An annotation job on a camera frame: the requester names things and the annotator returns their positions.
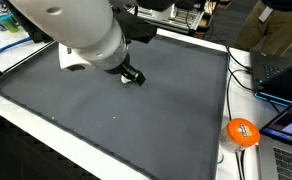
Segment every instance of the paper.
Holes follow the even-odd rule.
[[[269,17],[269,15],[273,12],[273,9],[270,7],[266,7],[263,13],[259,16],[259,20],[262,22],[265,22],[266,19]]]

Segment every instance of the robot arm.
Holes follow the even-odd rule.
[[[33,24],[72,49],[79,64],[91,64],[111,74],[121,73],[142,85],[143,74],[129,64],[128,47],[107,0],[8,0]],[[162,11],[177,0],[119,0]],[[60,55],[60,61],[68,56]]]

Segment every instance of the table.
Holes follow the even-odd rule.
[[[10,43],[19,41],[28,37],[28,34],[20,28],[20,31],[16,33],[10,33],[8,31],[0,31],[0,48]],[[44,47],[45,43],[35,44],[31,41],[12,47],[4,53],[0,54],[0,70],[5,71],[12,65],[23,60],[28,55]]]
[[[226,52],[224,46],[204,40],[161,29],[158,30],[158,34]],[[14,35],[0,32],[0,46],[24,38],[25,36],[26,33],[23,31]],[[2,53],[0,55],[0,70],[7,69],[43,46],[44,44],[24,44]],[[250,65],[249,53],[235,49],[231,49],[231,52],[238,61],[244,65]],[[232,61],[230,68],[235,70],[240,69],[240,66]],[[238,73],[236,76],[244,85],[248,87],[251,86],[251,78],[248,75]],[[243,117],[249,119],[261,128],[276,115],[276,112],[270,104],[255,99],[251,92],[241,89],[235,81],[232,81],[230,84],[229,95],[232,116],[234,118]],[[147,177],[129,168],[125,164],[96,150],[94,147],[79,140],[68,132],[59,129],[2,97],[0,97],[0,115],[100,179],[147,179]],[[223,126],[226,125],[227,121],[228,113],[227,106],[225,106]],[[225,160],[222,164],[218,165],[216,179],[239,179],[235,155],[223,149],[221,149],[221,151],[225,156]],[[256,147],[247,149],[244,161],[246,180],[258,179],[259,171]]]

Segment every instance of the dark gray mat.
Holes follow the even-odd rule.
[[[167,38],[129,52],[143,87],[99,70],[62,72],[52,45],[1,77],[0,94],[151,178],[214,179],[226,54]]]

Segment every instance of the laptop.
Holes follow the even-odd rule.
[[[261,179],[292,180],[292,104],[260,132]]]
[[[282,106],[292,103],[292,59],[251,52],[254,96]]]

